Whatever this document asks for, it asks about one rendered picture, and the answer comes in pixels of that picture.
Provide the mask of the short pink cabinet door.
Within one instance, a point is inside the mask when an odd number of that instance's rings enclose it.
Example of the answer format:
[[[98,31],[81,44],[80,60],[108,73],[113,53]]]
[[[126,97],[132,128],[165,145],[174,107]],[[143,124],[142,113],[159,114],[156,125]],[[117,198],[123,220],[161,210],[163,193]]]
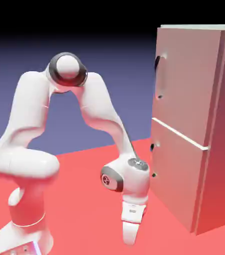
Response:
[[[160,143],[156,151],[151,190],[176,219],[193,232],[200,173],[208,147],[186,138],[162,121],[153,118],[151,143]]]

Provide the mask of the pink cabinet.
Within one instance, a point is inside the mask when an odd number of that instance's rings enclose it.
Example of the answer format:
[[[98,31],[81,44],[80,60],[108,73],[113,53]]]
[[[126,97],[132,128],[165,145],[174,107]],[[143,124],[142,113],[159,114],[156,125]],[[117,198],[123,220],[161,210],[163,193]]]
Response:
[[[225,24],[162,25],[160,28],[221,30],[225,33]],[[206,132],[208,150],[200,173],[192,232],[197,235],[225,225],[225,38],[220,56]]]

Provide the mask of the tall pink cabinet door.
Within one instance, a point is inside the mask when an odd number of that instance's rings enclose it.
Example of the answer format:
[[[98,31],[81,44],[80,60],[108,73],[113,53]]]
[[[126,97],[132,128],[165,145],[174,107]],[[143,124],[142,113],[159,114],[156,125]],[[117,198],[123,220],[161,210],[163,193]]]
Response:
[[[154,95],[153,117],[202,146],[225,33],[221,30],[159,28],[156,55],[166,54],[166,86]]]

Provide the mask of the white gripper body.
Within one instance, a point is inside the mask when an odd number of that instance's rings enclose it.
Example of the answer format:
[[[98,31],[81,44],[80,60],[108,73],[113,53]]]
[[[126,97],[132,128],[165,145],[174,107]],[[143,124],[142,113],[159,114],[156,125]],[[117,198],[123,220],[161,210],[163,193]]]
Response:
[[[139,224],[123,222],[123,241],[127,245],[133,245],[135,243]]]

